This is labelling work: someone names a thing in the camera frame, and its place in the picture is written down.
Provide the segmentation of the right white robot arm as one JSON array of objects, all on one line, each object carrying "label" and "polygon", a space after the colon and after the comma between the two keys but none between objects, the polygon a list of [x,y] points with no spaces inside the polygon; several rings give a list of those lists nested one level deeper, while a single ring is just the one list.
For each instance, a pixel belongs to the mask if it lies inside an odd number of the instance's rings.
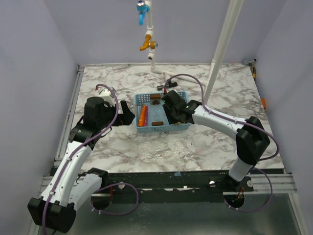
[{"label": "right white robot arm", "polygon": [[231,192],[240,189],[242,179],[258,163],[270,144],[260,120],[253,116],[249,119],[231,117],[195,100],[187,103],[175,91],[169,91],[161,99],[170,124],[180,122],[209,127],[236,142],[237,159],[228,172],[225,187]]}]

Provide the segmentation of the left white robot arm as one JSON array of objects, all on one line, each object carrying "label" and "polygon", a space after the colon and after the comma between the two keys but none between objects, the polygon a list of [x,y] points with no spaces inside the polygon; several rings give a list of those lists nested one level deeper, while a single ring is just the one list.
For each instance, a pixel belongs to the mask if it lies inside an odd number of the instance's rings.
[{"label": "left white robot arm", "polygon": [[94,192],[104,193],[109,186],[107,172],[91,170],[79,185],[76,179],[96,143],[115,126],[131,125],[135,118],[127,102],[113,104],[102,97],[87,99],[84,114],[71,129],[64,157],[52,180],[39,198],[31,198],[28,211],[36,225],[67,233],[78,209]]}]

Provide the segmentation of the light blue plastic basket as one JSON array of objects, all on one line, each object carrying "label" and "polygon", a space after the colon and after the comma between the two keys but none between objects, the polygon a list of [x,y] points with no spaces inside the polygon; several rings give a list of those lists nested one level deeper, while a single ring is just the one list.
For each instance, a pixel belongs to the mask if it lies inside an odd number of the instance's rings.
[{"label": "light blue plastic basket", "polygon": [[[159,104],[153,105],[150,96],[151,94],[149,93],[134,95],[134,125],[138,133],[184,131],[189,128],[191,125],[190,123],[169,124],[166,113],[163,109],[164,102],[161,100]],[[143,105],[148,107],[147,126],[140,127],[138,126],[138,122]]]}]

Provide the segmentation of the clear tray with brown ends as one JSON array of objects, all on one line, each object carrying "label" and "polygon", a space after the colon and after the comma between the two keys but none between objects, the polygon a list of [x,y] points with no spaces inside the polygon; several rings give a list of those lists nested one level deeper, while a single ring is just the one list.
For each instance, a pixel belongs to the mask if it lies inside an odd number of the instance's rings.
[{"label": "clear tray with brown ends", "polygon": [[150,95],[148,109],[148,124],[150,126],[161,126],[165,124],[165,112],[161,94]]}]

